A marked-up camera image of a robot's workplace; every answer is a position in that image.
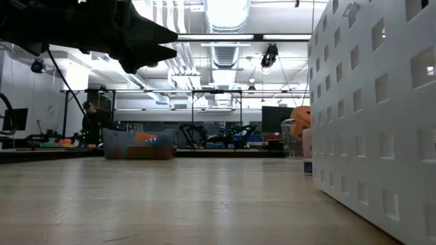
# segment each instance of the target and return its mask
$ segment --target blue storage bin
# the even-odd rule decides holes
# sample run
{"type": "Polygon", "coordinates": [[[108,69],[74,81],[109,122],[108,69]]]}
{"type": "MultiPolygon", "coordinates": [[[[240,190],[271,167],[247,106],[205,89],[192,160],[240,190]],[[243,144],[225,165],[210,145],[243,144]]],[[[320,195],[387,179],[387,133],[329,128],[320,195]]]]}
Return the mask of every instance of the blue storage bin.
{"type": "MultiPolygon", "coordinates": [[[[242,137],[240,135],[235,135],[233,138],[236,140],[242,139],[242,137]]],[[[261,135],[250,135],[248,137],[248,142],[263,142],[262,136],[261,135]]]]}

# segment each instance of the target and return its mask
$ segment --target white wall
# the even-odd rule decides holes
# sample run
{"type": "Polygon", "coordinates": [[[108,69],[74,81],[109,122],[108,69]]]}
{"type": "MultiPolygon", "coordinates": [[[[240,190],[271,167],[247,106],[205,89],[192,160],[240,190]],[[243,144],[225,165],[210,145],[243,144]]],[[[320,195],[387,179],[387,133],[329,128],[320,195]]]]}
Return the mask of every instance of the white wall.
{"type": "Polygon", "coordinates": [[[355,1],[337,2],[309,42],[313,183],[402,243],[434,245],[436,0],[357,0],[354,24],[355,1]]]}
{"type": "MultiPolygon", "coordinates": [[[[63,71],[73,89],[87,87],[87,71],[68,69],[63,71]]],[[[11,59],[10,53],[0,52],[0,92],[10,100],[14,109],[27,108],[27,125],[25,131],[17,131],[15,138],[25,138],[31,134],[40,133],[37,120],[40,120],[42,132],[47,129],[57,129],[62,133],[63,112],[65,94],[60,93],[64,89],[61,79],[52,76],[52,71],[45,74],[35,74],[30,70],[29,64],[11,59]]],[[[84,102],[86,96],[79,95],[80,102],[84,102]]],[[[5,105],[0,102],[0,114],[4,115],[5,105]]],[[[82,127],[82,114],[74,100],[69,103],[67,136],[78,132],[82,127]]]]}
{"type": "MultiPolygon", "coordinates": [[[[48,74],[36,75],[24,64],[10,58],[9,52],[0,52],[1,87],[0,91],[7,96],[14,109],[28,108],[25,131],[17,131],[16,138],[24,138],[30,134],[40,133],[37,120],[40,120],[42,131],[62,128],[60,118],[63,115],[62,95],[59,90],[61,81],[48,74]]],[[[4,115],[5,105],[0,102],[0,114],[4,115]]]]}

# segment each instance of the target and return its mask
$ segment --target security camera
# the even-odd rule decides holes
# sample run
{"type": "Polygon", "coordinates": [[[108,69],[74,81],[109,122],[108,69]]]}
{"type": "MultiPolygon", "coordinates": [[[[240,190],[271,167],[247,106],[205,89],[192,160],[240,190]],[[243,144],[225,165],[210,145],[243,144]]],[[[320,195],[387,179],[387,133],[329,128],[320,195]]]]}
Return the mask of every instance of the security camera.
{"type": "Polygon", "coordinates": [[[46,65],[43,59],[35,59],[30,69],[36,74],[42,74],[46,72],[46,65]]]}

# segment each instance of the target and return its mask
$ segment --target box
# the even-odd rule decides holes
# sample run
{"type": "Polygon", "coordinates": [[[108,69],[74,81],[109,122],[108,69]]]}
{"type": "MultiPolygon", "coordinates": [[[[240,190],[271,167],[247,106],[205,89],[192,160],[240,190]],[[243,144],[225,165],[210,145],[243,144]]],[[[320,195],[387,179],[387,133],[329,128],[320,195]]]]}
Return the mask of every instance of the box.
{"type": "Polygon", "coordinates": [[[173,159],[175,150],[172,146],[128,146],[128,159],[173,159]]]}

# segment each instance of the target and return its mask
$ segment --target plastic bin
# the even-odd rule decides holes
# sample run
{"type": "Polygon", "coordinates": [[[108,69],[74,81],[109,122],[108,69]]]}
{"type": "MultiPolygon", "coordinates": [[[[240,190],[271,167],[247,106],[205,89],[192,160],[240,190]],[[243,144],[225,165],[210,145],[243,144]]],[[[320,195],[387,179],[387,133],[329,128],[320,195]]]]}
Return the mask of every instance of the plastic bin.
{"type": "Polygon", "coordinates": [[[106,159],[170,159],[177,146],[178,131],[124,132],[103,129],[106,159]]]}

